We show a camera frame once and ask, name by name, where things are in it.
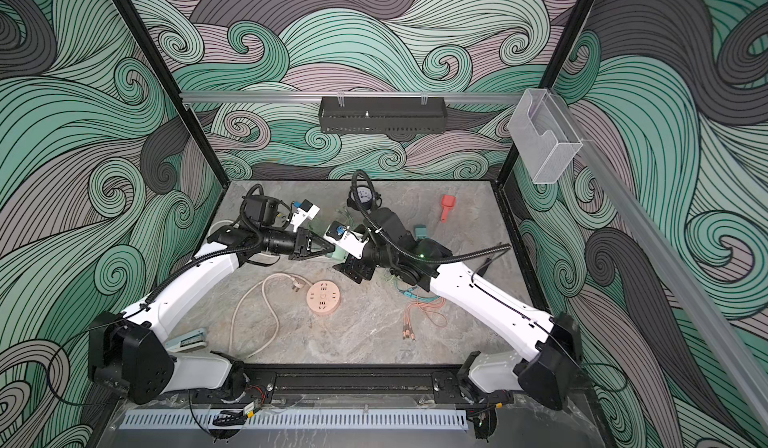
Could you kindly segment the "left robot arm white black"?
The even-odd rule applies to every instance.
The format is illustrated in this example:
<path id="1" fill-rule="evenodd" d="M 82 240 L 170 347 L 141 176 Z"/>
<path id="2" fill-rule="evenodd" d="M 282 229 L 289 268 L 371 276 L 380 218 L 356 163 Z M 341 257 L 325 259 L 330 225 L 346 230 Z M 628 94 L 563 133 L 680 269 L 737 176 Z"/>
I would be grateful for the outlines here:
<path id="1" fill-rule="evenodd" d="M 250 189 L 236 220 L 218 227 L 193 258 L 121 313 L 98 315 L 88 331 L 88 379 L 141 405 L 162 394 L 201 390 L 236 402 L 246 390 L 242 361 L 222 353 L 172 353 L 165 342 L 182 318 L 212 289 L 261 253 L 301 261 L 330 254 L 332 243 L 308 228 L 319 207 L 289 206 Z"/>

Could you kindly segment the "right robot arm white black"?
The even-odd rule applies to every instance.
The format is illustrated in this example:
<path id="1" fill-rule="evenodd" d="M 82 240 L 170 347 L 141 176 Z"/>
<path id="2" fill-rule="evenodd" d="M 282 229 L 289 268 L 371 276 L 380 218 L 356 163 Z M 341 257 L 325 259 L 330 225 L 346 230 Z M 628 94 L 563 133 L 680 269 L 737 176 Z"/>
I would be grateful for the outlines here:
<path id="1" fill-rule="evenodd" d="M 363 170 L 352 175 L 349 195 L 364 222 L 356 228 L 334 223 L 326 231 L 326 239 L 347 254 L 337 271 L 361 283 L 377 269 L 387 269 L 408 285 L 459 306 L 511 347 L 509 354 L 468 356 L 457 376 L 463 398 L 480 404 L 493 394 L 521 391 L 546 408 L 565 407 L 583 353 L 575 319 L 514 298 L 467 264 L 502 255 L 510 244 L 455 255 L 430 238 L 416 238 L 391 209 L 379 206 L 372 179 Z"/>

